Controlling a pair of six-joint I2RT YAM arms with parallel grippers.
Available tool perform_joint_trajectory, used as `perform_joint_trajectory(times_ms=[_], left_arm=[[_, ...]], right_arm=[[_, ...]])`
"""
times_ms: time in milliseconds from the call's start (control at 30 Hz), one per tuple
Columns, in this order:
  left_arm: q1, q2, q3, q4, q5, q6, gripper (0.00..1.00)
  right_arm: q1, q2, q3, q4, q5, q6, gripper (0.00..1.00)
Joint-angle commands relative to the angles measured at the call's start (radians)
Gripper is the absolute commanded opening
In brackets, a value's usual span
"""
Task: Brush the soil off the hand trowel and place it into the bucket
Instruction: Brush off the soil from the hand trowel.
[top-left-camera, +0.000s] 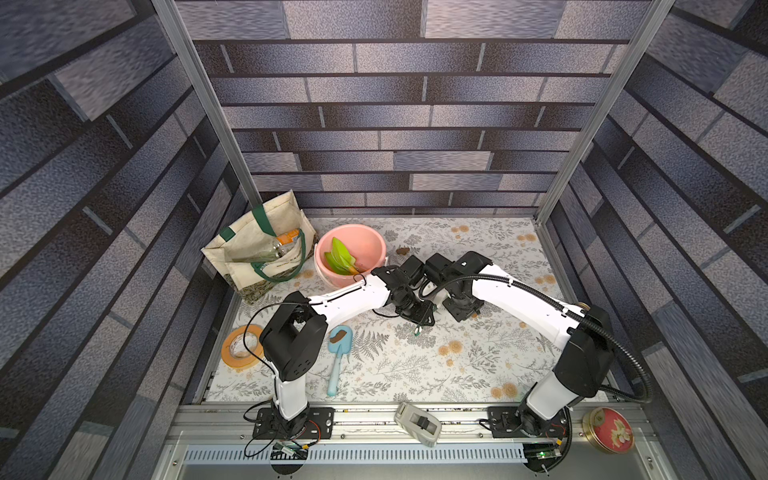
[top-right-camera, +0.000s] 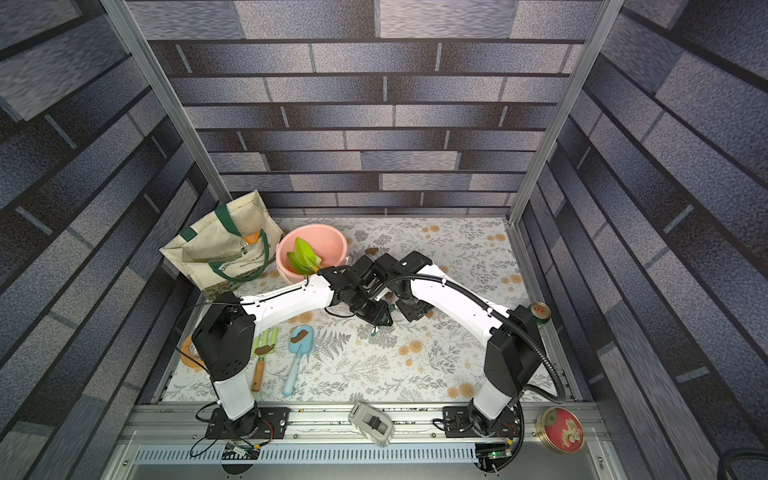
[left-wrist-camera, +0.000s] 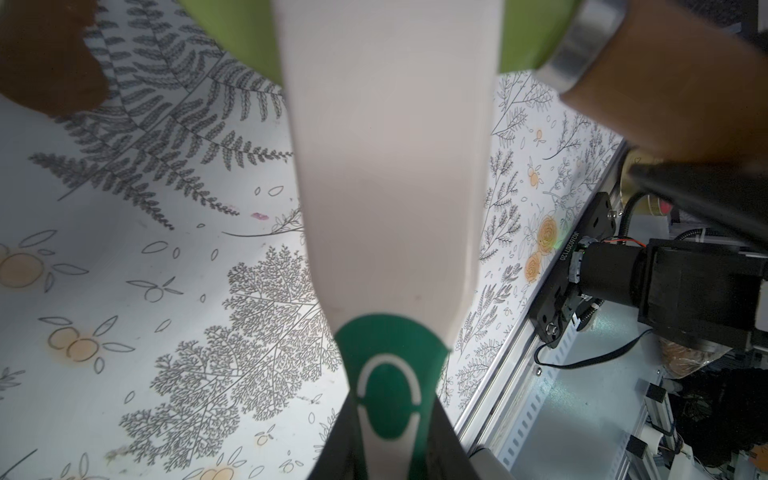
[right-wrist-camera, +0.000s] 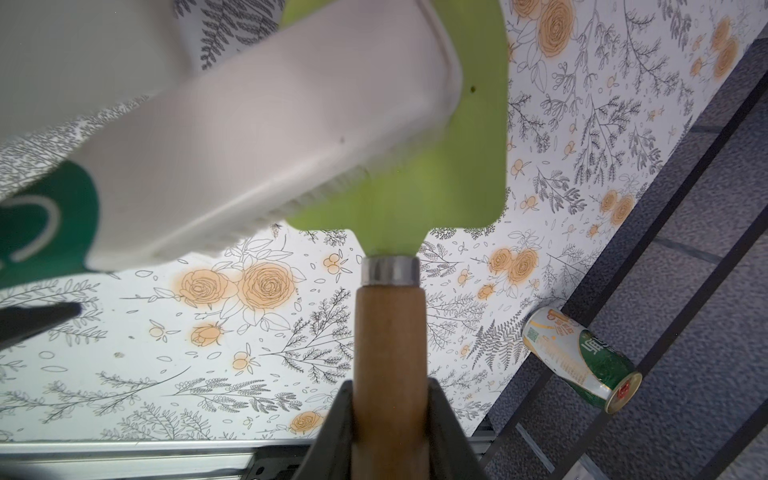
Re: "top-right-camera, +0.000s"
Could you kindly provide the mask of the green trowel yellow blue handle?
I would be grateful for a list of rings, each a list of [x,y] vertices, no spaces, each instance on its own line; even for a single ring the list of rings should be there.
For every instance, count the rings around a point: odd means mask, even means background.
[[[296,255],[295,252],[288,252],[287,257],[297,274],[306,276],[312,273],[312,270],[306,268],[306,266],[302,263],[301,259]]]

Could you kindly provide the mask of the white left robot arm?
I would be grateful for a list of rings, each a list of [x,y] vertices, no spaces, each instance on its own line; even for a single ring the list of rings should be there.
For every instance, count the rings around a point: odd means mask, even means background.
[[[191,335],[217,397],[217,408],[206,420],[205,437],[214,441],[249,439],[262,427],[277,426],[262,414],[251,391],[246,366],[262,355],[254,342],[273,327],[306,312],[345,305],[350,314],[375,328],[390,326],[389,304],[373,288],[397,263],[384,255],[368,256],[353,265],[326,267],[304,280],[270,293],[238,297],[222,294]]]

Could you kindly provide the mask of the pink plastic bucket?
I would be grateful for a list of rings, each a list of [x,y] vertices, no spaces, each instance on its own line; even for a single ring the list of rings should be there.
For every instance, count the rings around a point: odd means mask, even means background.
[[[325,267],[345,264],[349,246],[335,227],[309,224],[290,231],[278,244],[277,270],[288,284],[305,279]]]

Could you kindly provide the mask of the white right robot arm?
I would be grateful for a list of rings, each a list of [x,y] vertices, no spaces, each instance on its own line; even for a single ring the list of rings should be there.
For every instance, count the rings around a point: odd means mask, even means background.
[[[492,435],[506,407],[525,392],[556,404],[566,400],[563,380],[539,333],[552,317],[546,304],[513,309],[495,304],[451,279],[416,251],[402,260],[383,254],[374,261],[373,272],[378,283],[371,295],[377,298],[385,290],[392,292],[407,320],[418,320],[436,308],[483,345],[485,383],[467,407],[469,427],[477,435]]]

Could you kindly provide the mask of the green shovel brown handle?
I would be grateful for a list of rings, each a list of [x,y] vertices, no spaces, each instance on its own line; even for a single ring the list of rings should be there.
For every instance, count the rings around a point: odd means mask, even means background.
[[[296,272],[301,275],[312,275],[318,269],[317,255],[302,238],[295,239],[294,251],[288,253],[288,258]]]

